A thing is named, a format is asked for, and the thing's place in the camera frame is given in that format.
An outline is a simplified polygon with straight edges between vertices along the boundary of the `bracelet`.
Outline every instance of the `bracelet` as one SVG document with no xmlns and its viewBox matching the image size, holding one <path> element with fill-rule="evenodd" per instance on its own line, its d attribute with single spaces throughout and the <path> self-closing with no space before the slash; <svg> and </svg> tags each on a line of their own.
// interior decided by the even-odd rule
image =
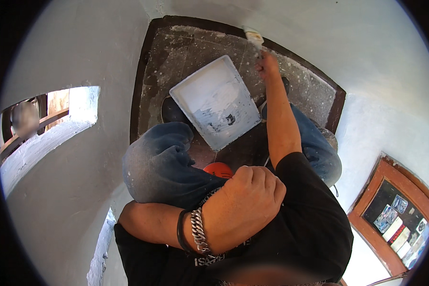
<svg viewBox="0 0 429 286">
<path fill-rule="evenodd" d="M 202 208 L 195 209 L 191 212 L 191 224 L 192 224 L 192 236 L 194 236 L 194 242 L 197 245 L 197 249 L 202 252 L 203 255 L 209 256 L 210 258 L 216 258 L 217 255 L 211 253 L 210 248 L 206 242 L 204 228 L 202 224 Z"/>
<path fill-rule="evenodd" d="M 180 216 L 178 217 L 178 225 L 177 225 L 177 237 L 178 237 L 178 243 L 181 245 L 181 248 L 190 255 L 193 255 L 195 257 L 200 257 L 200 254 L 195 252 L 193 249 L 191 249 L 188 244 L 186 243 L 186 239 L 184 238 L 184 231 L 183 231 L 183 218 L 184 215 L 190 212 L 190 209 L 184 209 L 180 212 Z"/>
</svg>

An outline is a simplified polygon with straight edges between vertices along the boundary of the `paintbrush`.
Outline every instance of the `paintbrush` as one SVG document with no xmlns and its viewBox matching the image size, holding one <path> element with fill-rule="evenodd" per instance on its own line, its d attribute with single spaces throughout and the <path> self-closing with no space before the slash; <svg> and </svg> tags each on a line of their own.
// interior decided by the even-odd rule
<svg viewBox="0 0 429 286">
<path fill-rule="evenodd" d="M 261 33 L 259 31 L 254 30 L 251 27 L 248 26 L 241 26 L 243 28 L 243 31 L 245 32 L 246 39 L 248 42 L 252 43 L 259 51 L 262 49 L 262 44 L 264 42 L 264 39 L 261 36 Z"/>
</svg>

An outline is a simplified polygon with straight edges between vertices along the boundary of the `wooden railing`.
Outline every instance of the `wooden railing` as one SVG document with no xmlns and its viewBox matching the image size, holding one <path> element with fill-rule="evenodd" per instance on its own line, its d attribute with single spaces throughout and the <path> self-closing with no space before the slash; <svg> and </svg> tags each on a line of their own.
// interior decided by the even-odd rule
<svg viewBox="0 0 429 286">
<path fill-rule="evenodd" d="M 38 127 L 38 129 L 41 129 L 46 125 L 49 125 L 52 122 L 67 115 L 69 115 L 69 109 L 65 108 L 60 111 L 57 111 L 56 113 L 43 117 L 40 119 L 40 126 Z M 3 144 L 3 146 L 0 147 L 0 162 L 2 162 L 3 159 L 8 157 L 13 152 L 13 150 L 17 146 L 19 146 L 19 144 L 22 143 L 23 141 L 24 139 L 20 138 L 18 135 L 14 135 L 11 139 L 6 141 L 5 144 Z"/>
</svg>

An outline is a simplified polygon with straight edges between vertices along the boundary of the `orange ball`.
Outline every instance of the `orange ball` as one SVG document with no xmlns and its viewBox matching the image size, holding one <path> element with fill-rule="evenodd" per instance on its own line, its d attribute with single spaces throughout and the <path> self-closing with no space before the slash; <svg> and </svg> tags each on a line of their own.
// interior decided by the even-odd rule
<svg viewBox="0 0 429 286">
<path fill-rule="evenodd" d="M 230 179 L 234 175 L 230 167 L 221 162 L 214 162 L 204 168 L 204 171 L 217 177 Z"/>
</svg>

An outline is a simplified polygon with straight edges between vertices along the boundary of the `forearm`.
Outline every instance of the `forearm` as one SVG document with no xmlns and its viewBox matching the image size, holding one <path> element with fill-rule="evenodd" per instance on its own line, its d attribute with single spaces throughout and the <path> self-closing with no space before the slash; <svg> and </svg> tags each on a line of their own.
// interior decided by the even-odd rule
<svg viewBox="0 0 429 286">
<path fill-rule="evenodd" d="M 286 155 L 302 152 L 301 137 L 280 74 L 265 80 L 267 95 L 267 136 L 274 168 Z"/>
<path fill-rule="evenodd" d="M 168 204 L 139 204 L 132 201 L 124 207 L 118 223 L 138 239 L 149 243 L 168 244 L 181 249 L 178 243 L 177 225 L 178 217 L 182 210 Z M 197 251 L 197 246 L 192 236 L 190 215 L 190 213 L 187 213 L 184 217 L 183 234 L 187 244 Z"/>
<path fill-rule="evenodd" d="M 225 233 L 222 224 L 217 223 L 221 215 L 216 205 L 212 202 L 205 203 L 202 210 L 202 221 L 206 242 L 213 254 L 220 254 L 233 249 L 260 229 L 251 232 Z M 119 219 L 124 229 L 143 241 L 156 244 L 168 244 L 182 249 L 178 242 L 177 225 L 178 217 L 183 209 L 168 204 L 147 203 L 140 204 L 135 201 L 128 203 Z M 197 245 L 192 236 L 191 214 L 187 213 L 183 220 L 183 234 L 188 246 L 197 250 Z"/>
</svg>

